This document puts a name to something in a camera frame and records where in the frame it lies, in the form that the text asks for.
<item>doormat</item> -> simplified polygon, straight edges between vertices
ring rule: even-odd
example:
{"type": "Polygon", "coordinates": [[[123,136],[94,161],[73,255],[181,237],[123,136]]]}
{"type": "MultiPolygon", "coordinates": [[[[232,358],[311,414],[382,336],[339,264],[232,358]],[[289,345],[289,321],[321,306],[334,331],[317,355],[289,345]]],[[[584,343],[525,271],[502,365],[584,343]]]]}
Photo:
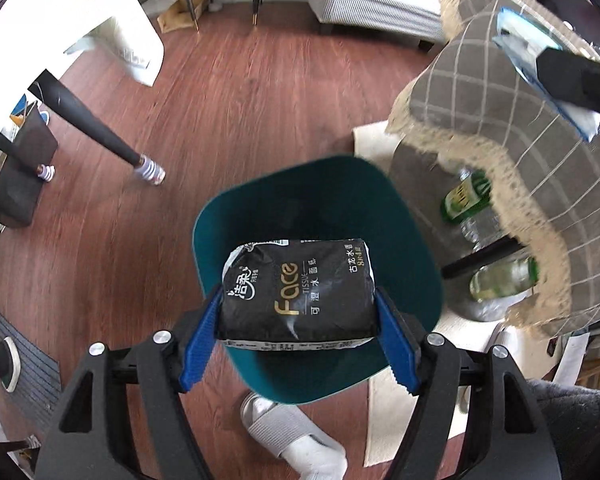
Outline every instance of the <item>doormat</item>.
{"type": "Polygon", "coordinates": [[[27,340],[0,313],[0,339],[11,336],[20,353],[20,378],[11,400],[46,434],[62,385],[58,362],[27,340]]]}

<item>teal trash can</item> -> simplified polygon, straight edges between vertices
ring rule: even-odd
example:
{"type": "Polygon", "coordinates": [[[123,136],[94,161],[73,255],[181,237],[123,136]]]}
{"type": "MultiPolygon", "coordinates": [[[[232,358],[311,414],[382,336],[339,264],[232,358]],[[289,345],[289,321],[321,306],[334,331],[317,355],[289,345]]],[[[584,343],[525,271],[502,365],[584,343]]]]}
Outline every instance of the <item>teal trash can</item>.
{"type": "MultiPolygon", "coordinates": [[[[207,295],[241,244],[342,238],[366,242],[376,285],[432,330],[442,309],[440,272],[394,186],[361,158],[324,158],[221,193],[196,219],[193,252],[207,295]]],[[[285,404],[337,393],[388,366],[376,340],[344,350],[226,350],[247,386],[285,404]]]]}

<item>blue gripper pad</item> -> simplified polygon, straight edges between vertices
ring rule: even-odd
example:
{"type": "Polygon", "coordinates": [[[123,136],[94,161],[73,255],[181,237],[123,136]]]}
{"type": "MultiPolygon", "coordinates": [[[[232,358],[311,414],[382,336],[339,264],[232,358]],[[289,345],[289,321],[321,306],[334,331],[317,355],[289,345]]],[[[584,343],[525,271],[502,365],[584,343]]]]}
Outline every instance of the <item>blue gripper pad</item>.
{"type": "Polygon", "coordinates": [[[376,309],[380,321],[378,340],[386,360],[394,373],[395,380],[407,390],[416,394],[420,389],[420,380],[416,375],[416,355],[413,347],[400,328],[395,316],[400,316],[398,310],[382,296],[376,288],[376,309]]]}
{"type": "Polygon", "coordinates": [[[222,303],[222,287],[216,288],[216,293],[209,300],[205,313],[202,315],[198,327],[187,343],[180,373],[180,386],[188,392],[196,383],[202,380],[206,364],[209,362],[211,352],[214,350],[216,338],[216,319],[218,309],[222,303]]]}

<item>bottle label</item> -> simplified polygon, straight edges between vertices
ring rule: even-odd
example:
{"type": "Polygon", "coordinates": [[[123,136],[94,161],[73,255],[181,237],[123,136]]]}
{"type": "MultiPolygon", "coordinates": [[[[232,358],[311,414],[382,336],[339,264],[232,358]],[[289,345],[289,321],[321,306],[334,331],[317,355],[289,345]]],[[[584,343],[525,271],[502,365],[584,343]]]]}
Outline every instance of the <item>bottle label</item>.
{"type": "Polygon", "coordinates": [[[456,218],[480,202],[471,178],[464,179],[460,186],[453,188],[445,197],[445,208],[450,218],[456,218]]]}

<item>sofa leg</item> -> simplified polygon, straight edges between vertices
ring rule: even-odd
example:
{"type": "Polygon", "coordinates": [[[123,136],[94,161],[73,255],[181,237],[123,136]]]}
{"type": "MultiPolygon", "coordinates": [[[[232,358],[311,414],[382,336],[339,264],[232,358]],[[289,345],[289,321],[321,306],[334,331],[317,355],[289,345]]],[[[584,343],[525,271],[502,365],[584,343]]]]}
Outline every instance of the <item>sofa leg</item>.
{"type": "Polygon", "coordinates": [[[320,34],[322,36],[329,36],[333,32],[333,23],[321,23],[320,34]]]}
{"type": "Polygon", "coordinates": [[[418,50],[420,50],[421,52],[428,52],[432,49],[433,45],[434,44],[430,41],[420,40],[420,43],[418,43],[418,50]]]}

